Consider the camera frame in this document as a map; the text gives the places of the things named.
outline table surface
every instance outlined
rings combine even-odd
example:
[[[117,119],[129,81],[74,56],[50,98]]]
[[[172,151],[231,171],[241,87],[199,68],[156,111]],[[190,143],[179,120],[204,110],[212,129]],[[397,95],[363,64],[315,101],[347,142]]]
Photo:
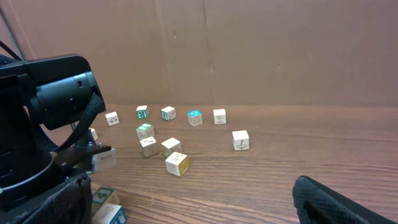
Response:
[[[177,118],[162,120],[168,105],[107,105],[93,123],[98,142],[117,150],[117,165],[93,175],[92,187],[117,190],[129,223],[298,223],[292,187],[307,175],[355,202],[398,222],[398,108],[347,106],[174,106]],[[214,125],[225,108],[227,124]],[[204,123],[191,127],[187,112]],[[167,172],[165,158],[145,158],[136,128],[154,125],[160,144],[174,137],[189,156],[183,177]],[[247,130],[250,150],[234,151],[232,131]],[[52,131],[57,143],[70,127]]]

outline white block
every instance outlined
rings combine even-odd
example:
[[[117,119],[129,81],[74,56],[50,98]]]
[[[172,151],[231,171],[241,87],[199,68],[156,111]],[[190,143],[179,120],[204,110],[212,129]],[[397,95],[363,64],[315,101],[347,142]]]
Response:
[[[225,109],[213,110],[214,124],[226,124]]]
[[[249,135],[247,131],[233,131],[232,137],[235,151],[250,149]]]
[[[112,148],[110,151],[95,154],[91,159],[93,165],[92,172],[103,170],[116,165],[116,149]]]
[[[139,106],[136,109],[138,119],[145,119],[149,116],[148,106]]]
[[[189,168],[189,158],[179,152],[173,152],[166,159],[167,171],[181,177]]]
[[[104,204],[91,219],[93,224],[124,224],[127,216],[122,206],[111,203]]]
[[[142,153],[146,158],[159,153],[154,137],[145,138],[139,142],[141,143]]]
[[[168,106],[166,108],[162,109],[162,118],[166,121],[173,120],[175,117],[177,117],[177,114],[175,113],[175,109],[171,106]]]
[[[142,124],[137,128],[137,134],[140,140],[155,136],[154,127],[151,124]]]
[[[119,124],[118,114],[116,112],[108,113],[105,115],[106,120],[108,121],[108,125],[112,126],[115,124]]]
[[[203,124],[203,119],[201,118],[201,112],[198,110],[188,112],[188,122],[193,126],[198,126]]]
[[[91,131],[91,135],[93,136],[93,139],[96,141],[98,139],[97,132],[95,132],[94,128],[89,128]]]
[[[98,210],[106,203],[119,205],[120,200],[114,189],[109,187],[100,187],[93,195],[91,216],[95,215]]]
[[[170,138],[162,142],[163,155],[169,156],[173,152],[182,152],[181,143],[175,138]]]

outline cube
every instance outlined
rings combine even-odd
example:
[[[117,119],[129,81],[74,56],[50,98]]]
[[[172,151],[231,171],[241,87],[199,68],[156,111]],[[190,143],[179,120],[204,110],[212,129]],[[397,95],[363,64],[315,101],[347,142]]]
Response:
[[[233,131],[232,137],[235,151],[248,150],[250,148],[249,135],[247,131]]]
[[[203,120],[201,118],[201,112],[198,110],[188,112],[188,122],[193,126],[198,126],[199,124],[203,124]]]
[[[140,140],[155,136],[154,127],[151,124],[142,124],[137,128],[137,134]]]
[[[104,170],[116,165],[116,149],[112,148],[109,151],[101,152],[93,155],[91,158],[92,172]]]
[[[173,120],[177,114],[175,113],[175,109],[171,106],[162,109],[162,118],[166,121]]]
[[[91,131],[91,135],[93,136],[94,141],[98,139],[98,135],[97,132],[95,132],[94,128],[89,128],[89,130]]]
[[[154,137],[145,138],[139,142],[141,143],[142,153],[146,158],[159,153]]]
[[[214,124],[226,124],[225,109],[213,110]]]
[[[149,116],[148,106],[139,106],[136,109],[138,119],[145,119]]]
[[[162,142],[163,155],[169,157],[173,152],[182,152],[181,143],[175,138],[170,138]]]
[[[115,124],[119,124],[118,114],[116,112],[108,113],[105,115],[106,120],[108,121],[108,125],[112,126]]]
[[[111,203],[104,204],[91,219],[93,224],[124,224],[127,216],[122,206]]]
[[[173,152],[166,159],[167,171],[181,177],[189,168],[189,158],[179,152]]]
[[[98,210],[106,203],[119,205],[120,200],[114,189],[109,187],[100,187],[93,195],[91,216],[95,215],[95,213],[97,213]]]

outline black object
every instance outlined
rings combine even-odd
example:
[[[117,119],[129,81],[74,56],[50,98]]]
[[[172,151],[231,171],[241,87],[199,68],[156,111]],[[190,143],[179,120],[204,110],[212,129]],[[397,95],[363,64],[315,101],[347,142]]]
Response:
[[[301,224],[395,223],[307,176],[296,180],[293,200]]]
[[[93,168],[92,155],[111,150],[96,145],[88,128],[105,109],[82,56],[19,61],[0,55],[0,223],[86,223],[91,189],[85,172]],[[40,127],[76,121],[61,146]],[[49,206],[60,213],[44,216]]]

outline wooden tabletop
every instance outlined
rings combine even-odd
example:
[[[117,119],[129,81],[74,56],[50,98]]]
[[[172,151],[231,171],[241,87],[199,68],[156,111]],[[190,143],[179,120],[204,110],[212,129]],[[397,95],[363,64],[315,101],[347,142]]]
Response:
[[[168,105],[107,105],[93,127],[98,142],[117,150],[117,165],[91,175],[92,186],[117,190],[129,223],[298,223],[292,187],[307,175],[355,202],[398,222],[398,109],[339,106],[176,106],[177,118],[162,120]],[[227,124],[214,125],[213,110],[225,108]],[[204,123],[191,127],[187,112]],[[167,172],[165,158],[145,158],[136,128],[154,125],[160,144],[174,137],[189,156],[183,177]],[[234,151],[232,131],[247,130],[250,150]],[[50,136],[60,143],[70,128]]]

